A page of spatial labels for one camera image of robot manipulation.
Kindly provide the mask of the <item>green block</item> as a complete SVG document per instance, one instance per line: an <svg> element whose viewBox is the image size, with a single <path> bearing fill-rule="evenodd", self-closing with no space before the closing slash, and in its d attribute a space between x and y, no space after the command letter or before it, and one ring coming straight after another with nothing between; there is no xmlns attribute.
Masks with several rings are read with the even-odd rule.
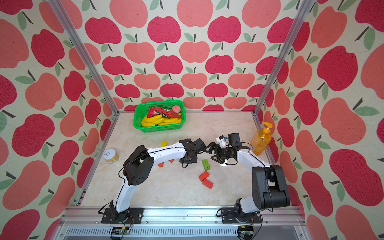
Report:
<svg viewBox="0 0 384 240"><path fill-rule="evenodd" d="M202 163L203 163L205 171L209 171L211 169L208 160L203 160Z"/></svg>

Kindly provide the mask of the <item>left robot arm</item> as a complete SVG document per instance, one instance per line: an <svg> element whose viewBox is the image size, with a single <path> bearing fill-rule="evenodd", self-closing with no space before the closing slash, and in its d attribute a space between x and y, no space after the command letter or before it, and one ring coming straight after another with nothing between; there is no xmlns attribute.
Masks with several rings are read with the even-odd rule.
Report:
<svg viewBox="0 0 384 240"><path fill-rule="evenodd" d="M183 166L196 163L198 154L206 148L201 139L180 140L179 142L161 148L146 148L138 146L124 162L118 175L122 184L117 196L110 204L112 219L116 220L124 211L128 210L137 186L147 180L154 166L179 159Z"/></svg>

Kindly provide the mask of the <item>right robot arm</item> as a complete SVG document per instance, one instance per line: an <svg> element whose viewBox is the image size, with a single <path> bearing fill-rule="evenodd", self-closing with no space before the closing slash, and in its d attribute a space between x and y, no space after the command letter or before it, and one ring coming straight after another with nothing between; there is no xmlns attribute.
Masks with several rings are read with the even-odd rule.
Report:
<svg viewBox="0 0 384 240"><path fill-rule="evenodd" d="M220 136L199 152L211 154L211 160L219 164L228 165L227 160L234 159L251 172L251 196L238 199L234 205L237 220L245 222L252 214L273 212L291 204L283 168L262 161L253 153L251 144L240 140L238 133Z"/></svg>

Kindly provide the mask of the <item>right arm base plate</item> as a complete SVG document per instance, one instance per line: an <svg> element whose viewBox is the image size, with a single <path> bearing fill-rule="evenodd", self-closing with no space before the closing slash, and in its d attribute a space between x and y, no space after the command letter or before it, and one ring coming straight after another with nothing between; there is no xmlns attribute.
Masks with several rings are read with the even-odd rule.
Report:
<svg viewBox="0 0 384 240"><path fill-rule="evenodd" d="M217 218L221 218L223 224L261 224L263 222L261 214L243 213L232 208L221 208L216 213Z"/></svg>

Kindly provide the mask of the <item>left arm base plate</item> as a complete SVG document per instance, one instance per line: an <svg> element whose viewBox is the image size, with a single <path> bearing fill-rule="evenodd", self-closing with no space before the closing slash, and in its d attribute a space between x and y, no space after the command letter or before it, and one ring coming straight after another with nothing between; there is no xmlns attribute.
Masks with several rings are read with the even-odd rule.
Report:
<svg viewBox="0 0 384 240"><path fill-rule="evenodd" d="M103 216L102 224L140 224L144 215L144 208L129 208L121 213L117 213L112 208L106 208L100 214Z"/></svg>

